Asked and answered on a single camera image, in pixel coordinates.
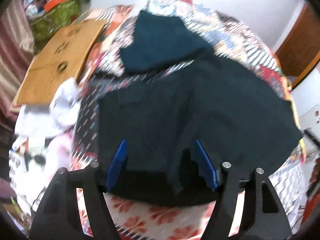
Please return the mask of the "black pants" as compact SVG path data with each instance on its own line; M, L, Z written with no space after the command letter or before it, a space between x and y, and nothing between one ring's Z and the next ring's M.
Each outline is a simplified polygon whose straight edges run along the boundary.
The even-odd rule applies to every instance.
M166 206L211 202L194 159L199 139L221 183L220 164L274 173L298 146L291 102L239 63L215 56L99 99L99 163L105 172L121 141L127 159L110 193Z

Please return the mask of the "white crumpled cloth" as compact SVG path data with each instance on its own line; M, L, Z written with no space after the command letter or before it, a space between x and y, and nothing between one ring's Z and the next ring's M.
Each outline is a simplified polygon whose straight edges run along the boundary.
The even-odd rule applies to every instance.
M80 89L73 78L64 81L49 105L22 105L14 133L24 137L53 138L72 128L80 111Z

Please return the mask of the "wooden lap board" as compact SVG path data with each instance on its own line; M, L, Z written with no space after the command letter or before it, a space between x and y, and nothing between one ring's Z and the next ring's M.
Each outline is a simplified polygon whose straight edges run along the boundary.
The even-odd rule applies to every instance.
M29 66L16 98L18 105L48 105L58 87L77 79L105 20L84 20L60 29Z

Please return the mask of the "folded dark teal garment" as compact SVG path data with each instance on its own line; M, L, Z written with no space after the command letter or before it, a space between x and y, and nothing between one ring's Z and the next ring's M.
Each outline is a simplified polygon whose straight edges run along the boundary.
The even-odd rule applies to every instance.
M180 17L140 11L133 42L120 49L120 58L127 74L142 74L213 52L212 45L189 31Z

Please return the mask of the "wooden wardrobe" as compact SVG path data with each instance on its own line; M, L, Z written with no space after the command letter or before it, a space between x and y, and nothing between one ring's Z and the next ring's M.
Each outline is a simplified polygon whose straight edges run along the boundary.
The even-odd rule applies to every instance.
M296 87L319 63L319 17L304 4L293 28L276 52L281 70Z

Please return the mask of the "striped pink beige curtain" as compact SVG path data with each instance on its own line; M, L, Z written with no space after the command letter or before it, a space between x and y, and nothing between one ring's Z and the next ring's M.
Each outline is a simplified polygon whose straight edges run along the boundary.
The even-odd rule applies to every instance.
M23 7L11 0L1 13L1 126L12 129L17 114L10 105L34 55L34 37Z

